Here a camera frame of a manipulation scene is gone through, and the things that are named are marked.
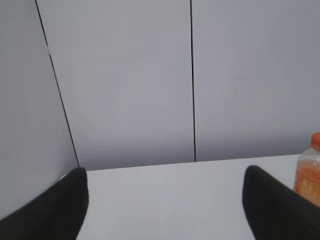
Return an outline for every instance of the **white wall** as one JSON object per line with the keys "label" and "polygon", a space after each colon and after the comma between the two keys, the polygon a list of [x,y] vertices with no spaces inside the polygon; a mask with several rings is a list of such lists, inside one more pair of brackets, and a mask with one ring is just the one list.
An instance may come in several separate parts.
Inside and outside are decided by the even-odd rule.
{"label": "white wall", "polygon": [[0,219],[76,166],[35,1],[0,1]]}
{"label": "white wall", "polygon": [[189,0],[38,0],[79,163],[194,161]]}
{"label": "white wall", "polygon": [[197,160],[303,152],[320,130],[320,1],[192,2]]}

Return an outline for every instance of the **orange juice bottle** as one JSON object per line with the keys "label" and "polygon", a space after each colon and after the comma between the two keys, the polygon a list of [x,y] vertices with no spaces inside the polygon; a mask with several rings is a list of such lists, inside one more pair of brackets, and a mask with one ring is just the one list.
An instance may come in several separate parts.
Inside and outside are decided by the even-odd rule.
{"label": "orange juice bottle", "polygon": [[311,138],[311,148],[298,159],[294,191],[320,207],[320,132]]}

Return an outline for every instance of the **white desk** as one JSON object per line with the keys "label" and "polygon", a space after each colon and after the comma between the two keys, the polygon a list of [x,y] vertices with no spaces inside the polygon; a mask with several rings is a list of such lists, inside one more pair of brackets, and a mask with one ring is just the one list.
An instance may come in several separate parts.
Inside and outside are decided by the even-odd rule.
{"label": "white desk", "polygon": [[242,207],[245,169],[292,188],[298,155],[88,171],[79,240],[253,240]]}

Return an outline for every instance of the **bottle cap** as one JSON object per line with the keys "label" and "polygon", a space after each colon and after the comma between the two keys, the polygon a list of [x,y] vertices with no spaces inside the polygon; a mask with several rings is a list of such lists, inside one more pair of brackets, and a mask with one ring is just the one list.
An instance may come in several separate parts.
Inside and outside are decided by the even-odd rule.
{"label": "bottle cap", "polygon": [[316,132],[312,135],[311,147],[320,152],[320,132]]}

